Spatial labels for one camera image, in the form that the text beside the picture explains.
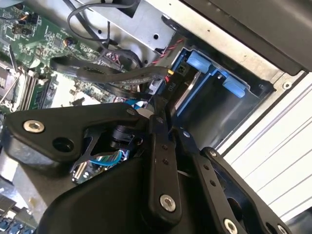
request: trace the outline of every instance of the circular hole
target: circular hole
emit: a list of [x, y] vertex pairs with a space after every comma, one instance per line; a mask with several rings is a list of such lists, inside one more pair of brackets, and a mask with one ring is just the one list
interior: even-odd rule
[[240, 207], [239, 203], [231, 197], [228, 198], [228, 203], [235, 215], [235, 218], [238, 222], [240, 222], [243, 219], [243, 210]]
[[265, 223], [265, 225], [267, 226], [267, 228], [269, 229], [269, 231], [272, 234], [277, 234], [277, 231], [275, 230], [275, 228], [270, 223]]
[[168, 165], [168, 164], [169, 164], [169, 162], [168, 162], [167, 159], [163, 159], [162, 162], [163, 162], [165, 165]]
[[55, 149], [63, 153], [72, 152], [74, 149], [74, 143], [65, 137], [58, 137], [54, 139], [52, 144]]
[[136, 139], [136, 145], [141, 145], [142, 143], [143, 143], [143, 139], [142, 138]]
[[210, 183], [212, 186], [214, 186], [214, 187], [216, 186], [215, 182], [212, 179], [210, 180]]

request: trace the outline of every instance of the silver screw head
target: silver screw head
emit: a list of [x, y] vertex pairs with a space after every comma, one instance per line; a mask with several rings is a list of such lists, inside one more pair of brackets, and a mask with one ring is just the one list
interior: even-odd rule
[[162, 195], [159, 199], [161, 206], [169, 212], [173, 212], [176, 210], [176, 203], [173, 200], [172, 197], [170, 197], [169, 195]]
[[282, 234], [288, 234], [287, 231], [281, 225], [278, 225], [277, 227], [281, 231]]
[[209, 150], [209, 154], [212, 156], [212, 157], [216, 157], [217, 154], [214, 150]]
[[238, 230], [237, 230], [237, 227], [235, 226], [235, 224], [229, 220], [228, 218], [226, 218], [224, 220], [224, 226], [226, 228], [226, 230], [229, 231], [230, 234], [237, 234], [238, 233]]
[[127, 112], [128, 112], [128, 114], [131, 114], [132, 116], [134, 116], [136, 113], [133, 111], [133, 110], [131, 110], [131, 109], [127, 109]]
[[183, 134], [184, 134], [184, 136], [186, 136], [186, 137], [190, 137], [190, 134], [188, 133], [188, 132], [183, 132]]
[[44, 131], [44, 125], [37, 120], [28, 120], [24, 122], [24, 129], [30, 133], [42, 133]]

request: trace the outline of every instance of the gray metal frame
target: gray metal frame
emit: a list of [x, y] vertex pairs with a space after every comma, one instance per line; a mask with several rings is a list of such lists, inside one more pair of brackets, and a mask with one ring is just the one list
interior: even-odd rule
[[[94, 1], [79, 0], [79, 2], [87, 4]], [[95, 7], [92, 10], [152, 50], [166, 48], [175, 33], [162, 22], [162, 13], [146, 1], [140, 2], [133, 18], [115, 8]]]
[[270, 81], [276, 89], [276, 92], [266, 99], [265, 102], [233, 132], [233, 134], [217, 147], [217, 150], [221, 154], [224, 153], [287, 89], [291, 88], [292, 84], [298, 78], [305, 74], [304, 71], [301, 71], [296, 76], [284, 73], [262, 56], [179, 0], [146, 1], [161, 11], [167, 18], [174, 20], [245, 69], [251, 71], [263, 80]]

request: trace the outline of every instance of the black cable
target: black cable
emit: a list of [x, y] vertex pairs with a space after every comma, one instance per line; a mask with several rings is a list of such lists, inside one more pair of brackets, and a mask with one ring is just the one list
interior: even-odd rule
[[[68, 8], [72, 11], [76, 10], [76, 7], [70, 0], [63, 0], [63, 2], [68, 6]], [[110, 23], [107, 24], [107, 39], [100, 39], [98, 35], [92, 30], [92, 28], [89, 26], [89, 24], [86, 22], [84, 17], [79, 13], [75, 15], [78, 19], [79, 23], [83, 26], [83, 28], [87, 31], [87, 33], [94, 39], [94, 41], [98, 42], [98, 44], [103, 47], [102, 41], [109, 42], [110, 38]]]
[[97, 84], [100, 88], [104, 89], [105, 91], [116, 95], [120, 98], [136, 100], [136, 101], [149, 101], [152, 97], [151, 94], [135, 92], [127, 89], [123, 89], [121, 87], [117, 87], [112, 84]]
[[62, 57], [54, 57], [50, 59], [50, 68], [53, 71], [72, 76], [77, 78], [77, 71], [80, 67], [89, 67], [94, 70], [101, 71], [106, 74], [116, 74], [119, 73], [119, 65], [111, 62], [108, 64], [111, 67], [106, 67], [102, 65], [98, 65], [89, 61], [77, 59], [75, 57], [62, 56]]
[[144, 67], [125, 73], [108, 67], [98, 69], [83, 66], [77, 70], [77, 78], [84, 82], [113, 83], [120, 85], [137, 85], [155, 79], [165, 79], [167, 74], [168, 68], [165, 67]]
[[83, 5], [81, 7], [78, 7], [76, 8], [75, 10], [73, 10], [68, 18], [67, 18], [67, 24], [69, 26], [69, 29], [71, 30], [71, 32], [76, 35], [77, 37], [79, 38], [82, 38], [82, 39], [86, 39], [86, 40], [91, 40], [91, 41], [98, 41], [98, 39], [94, 39], [94, 38], [87, 38], [87, 37], [84, 37], [80, 34], [78, 34], [77, 32], [75, 32], [70, 24], [70, 20], [73, 16], [78, 16], [80, 15], [80, 13], [88, 8], [91, 8], [91, 7], [109, 7], [109, 8], [119, 8], [119, 9], [125, 9], [125, 8], [131, 8], [137, 4], [139, 4], [140, 0], [134, 0], [134, 2], [130, 5], [124, 5], [124, 4], [115, 4], [115, 3], [90, 3], [90, 4], [86, 4], [86, 5]]
[[106, 42], [107, 46], [105, 48], [103, 48], [103, 50], [105, 51], [105, 54], [111, 52], [114, 53], [116, 55], [119, 56], [124, 56], [127, 59], [130, 59], [132, 61], [134, 61], [137, 64], [137, 67], [143, 67], [143, 63], [141, 62], [140, 58], [137, 56], [136, 53], [134, 53], [131, 50], [123, 50], [123, 49], [119, 49], [119, 50], [110, 50], [108, 49], [108, 45], [110, 42], [110, 24], [108, 23], [107, 25], [107, 39], [100, 39], [97, 35], [96, 37], [94, 37], [94, 32], [91, 30], [91, 28], [89, 26], [89, 29], [92, 31], [91, 38], [87, 38], [84, 37], [82, 35], [80, 35], [79, 33], [75, 32], [70, 24], [70, 20], [73, 16], [76, 16], [77, 19], [79, 20], [79, 22], [82, 24], [82, 26], [85, 28], [86, 26], [86, 22], [85, 19], [81, 16], [81, 12], [90, 8], [90, 7], [110, 7], [110, 8], [131, 8], [137, 4], [139, 4], [140, 0], [134, 0], [134, 2], [130, 5], [124, 5], [124, 4], [115, 4], [115, 3], [91, 3], [91, 4], [86, 4], [83, 5], [79, 8], [75, 8], [75, 6], [70, 2], [70, 9], [72, 9], [73, 11], [69, 14], [68, 18], [67, 18], [67, 24], [69, 29], [71, 30], [71, 32], [76, 35], [77, 37], [81, 38], [81, 39], [86, 39], [86, 40], [91, 40], [91, 41], [97, 41], [97, 42]]

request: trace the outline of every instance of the screw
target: screw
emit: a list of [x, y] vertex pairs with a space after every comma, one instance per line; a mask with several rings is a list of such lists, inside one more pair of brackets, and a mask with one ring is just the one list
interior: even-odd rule
[[166, 194], [162, 195], [159, 201], [162, 208], [164, 208], [166, 211], [173, 212], [176, 210], [176, 203], [173, 200], [173, 198], [170, 197], [169, 195]]
[[23, 127], [30, 133], [42, 133], [44, 131], [43, 123], [36, 120], [29, 120], [24, 122]]
[[162, 120], [161, 117], [157, 117], [156, 119], [157, 119], [157, 121], [158, 121], [159, 123], [164, 123], [164, 121]]
[[237, 234], [238, 233], [238, 230], [237, 230], [237, 227], [235, 226], [235, 224], [229, 220], [228, 218], [226, 218], [224, 220], [224, 226], [226, 228], [226, 230], [229, 231], [230, 234]]
[[291, 87], [292, 87], [292, 83], [291, 82], [289, 82], [289, 81], [286, 81], [284, 84], [283, 84], [283, 89], [285, 89], [285, 90], [288, 90], [288, 89], [290, 89]]
[[277, 227], [281, 231], [282, 234], [288, 234], [287, 231], [281, 225], [278, 225]]
[[214, 150], [209, 150], [209, 154], [212, 156], [212, 157], [216, 157], [217, 154]]
[[185, 131], [184, 131], [183, 134], [184, 134], [184, 136], [186, 136], [186, 137], [191, 137], [190, 134], [189, 134], [188, 132], [185, 132]]
[[132, 116], [135, 115], [135, 112], [133, 110], [131, 110], [131, 109], [127, 109], [127, 112], [128, 112], [128, 114], [131, 114]]

